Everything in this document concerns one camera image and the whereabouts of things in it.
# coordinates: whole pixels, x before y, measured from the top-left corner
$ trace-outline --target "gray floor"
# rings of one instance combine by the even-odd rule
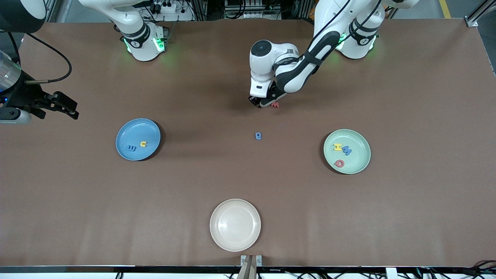
[[[65,13],[60,15],[61,22],[109,22],[108,18],[99,12],[83,7],[78,0],[65,0],[70,3]],[[446,0],[451,17],[468,15],[482,0]],[[444,18],[439,0],[420,0],[413,8],[399,10],[395,19],[403,18]],[[496,11],[493,11],[478,21],[479,32],[488,53],[489,59],[496,65]],[[20,34],[15,34],[20,43]],[[15,55],[10,39],[5,33],[0,33],[0,50],[9,55]]]

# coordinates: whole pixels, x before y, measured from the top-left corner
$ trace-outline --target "green plate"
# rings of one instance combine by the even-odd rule
[[[341,151],[334,150],[337,148],[335,143],[341,144],[339,147]],[[369,164],[371,147],[361,134],[353,130],[341,129],[332,132],[325,139],[324,156],[333,169],[345,174],[355,174],[363,171]]]

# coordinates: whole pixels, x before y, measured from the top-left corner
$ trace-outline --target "tabletop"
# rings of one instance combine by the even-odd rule
[[[248,102],[260,39],[302,52],[304,21],[180,22],[151,62],[111,23],[46,24],[36,33],[72,62],[43,85],[78,102],[0,126],[0,265],[471,266],[496,257],[496,79],[462,19],[386,20],[361,60],[331,54],[279,108]],[[64,61],[24,38],[24,70],[61,76]],[[164,141],[146,161],[115,147],[129,120]],[[369,142],[369,166],[342,175],[322,146],[338,129]],[[263,134],[255,140],[254,133]],[[262,230],[248,250],[219,248],[215,207],[252,203]]]

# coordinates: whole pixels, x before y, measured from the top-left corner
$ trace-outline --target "yellow floor line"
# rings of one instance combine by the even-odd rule
[[[451,18],[451,14],[449,13],[448,5],[446,4],[446,0],[439,0],[439,4],[441,5],[442,14],[444,18]]]

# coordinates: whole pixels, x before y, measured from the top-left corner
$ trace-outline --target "plate rim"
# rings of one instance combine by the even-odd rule
[[[144,159],[146,159],[146,158],[150,157],[150,156],[151,156],[151,155],[152,155],[152,154],[153,154],[153,153],[154,153],[154,152],[158,149],[158,146],[159,146],[159,145],[158,145],[158,146],[157,146],[157,147],[153,150],[153,152],[152,152],[150,155],[146,156],[146,157],[145,157],[145,158],[143,158],[143,159],[130,159],[130,158],[128,158],[128,157],[126,157],[126,156],[124,156],[124,155],[121,153],[121,151],[119,150],[119,144],[118,144],[118,140],[119,140],[119,137],[120,137],[120,135],[121,135],[121,132],[123,131],[124,127],[125,127],[127,124],[129,124],[129,123],[131,123],[131,122],[133,122],[133,121],[138,121],[138,120],[142,120],[142,121],[144,121],[144,122],[148,122],[149,124],[151,124],[151,125],[153,125],[155,128],[157,128],[157,130],[158,130],[158,140],[159,140],[159,145],[160,145],[160,140],[162,139],[162,135],[161,135],[161,132],[160,132],[160,128],[158,127],[157,123],[155,123],[155,121],[153,121],[153,120],[151,120],[151,119],[148,119],[148,118],[143,118],[143,117],[141,117],[141,118],[135,118],[135,119],[132,119],[132,120],[127,121],[127,122],[126,122],[126,123],[125,123],[125,124],[124,124],[124,125],[123,125],[120,129],[119,129],[119,131],[117,132],[117,136],[116,136],[116,150],[117,150],[117,153],[118,153],[118,154],[119,154],[122,158],[124,158],[124,159],[126,159],[126,160],[129,160],[129,161],[141,161],[141,160],[144,160]]]
[[[215,239],[214,237],[214,233],[212,231],[212,222],[214,221],[214,214],[217,212],[217,210],[219,210],[219,208],[227,203],[231,203],[231,202],[235,202],[235,201],[238,201],[238,202],[242,202],[244,203],[245,205],[248,205],[248,207],[251,207],[253,208],[254,212],[256,213],[255,215],[255,219],[257,221],[257,223],[259,224],[258,226],[258,230],[256,232],[256,237],[254,238],[253,242],[250,243],[250,245],[248,245],[248,247],[244,248],[244,249],[227,249],[225,246],[221,245],[220,243],[217,242],[217,240]],[[256,207],[254,205],[252,205],[250,202],[246,201],[246,200],[243,200],[243,199],[228,199],[228,200],[225,200],[223,202],[221,202],[215,209],[214,211],[212,212],[212,215],[210,216],[210,222],[209,222],[209,228],[210,228],[210,236],[212,237],[212,239],[214,240],[215,244],[217,244],[217,246],[219,246],[220,248],[222,248],[223,250],[226,250],[228,252],[241,252],[241,251],[244,251],[248,248],[250,248],[251,246],[253,246],[253,244],[255,244],[255,242],[258,240],[259,236],[260,236],[260,232],[262,231],[262,221],[261,221],[261,218],[260,218],[260,213],[258,212],[258,210],[256,209]]]
[[[357,135],[359,135],[359,136],[360,136],[360,137],[364,140],[364,142],[365,142],[365,144],[366,144],[366,147],[367,147],[367,148],[368,148],[368,150],[369,150],[369,155],[368,155],[368,157],[367,157],[367,163],[365,164],[365,166],[364,166],[362,169],[360,169],[360,170],[358,170],[358,171],[356,171],[356,172],[343,172],[343,171],[341,171],[341,170],[339,170],[339,169],[335,168],[334,166],[332,166],[332,164],[331,164],[331,163],[329,163],[329,159],[327,158],[327,155],[326,155],[326,152],[325,152],[325,149],[326,149],[325,147],[327,146],[327,145],[326,145],[326,144],[327,144],[327,141],[331,138],[331,136],[332,136],[333,134],[337,134],[338,132],[341,132],[341,131],[351,131],[351,132],[356,133]],[[324,152],[324,157],[325,157],[325,161],[327,162],[327,164],[328,164],[328,165],[329,165],[332,169],[334,169],[334,170],[336,170],[336,171],[338,171],[338,172],[340,172],[340,173],[343,173],[343,174],[357,174],[357,173],[359,173],[359,172],[363,171],[364,169],[366,169],[366,168],[368,167],[368,165],[369,165],[369,163],[370,163],[370,161],[371,161],[371,157],[372,157],[372,150],[371,150],[370,144],[369,144],[369,142],[367,141],[367,139],[366,139],[366,138],[365,138],[365,137],[364,137],[361,133],[359,133],[359,132],[357,132],[357,131],[355,131],[355,130],[352,130],[352,129],[338,129],[338,130],[335,130],[335,131],[331,132],[331,133],[330,133],[330,134],[329,134],[329,135],[325,138],[325,141],[324,141],[324,146],[323,146],[323,148],[322,148],[322,151]]]

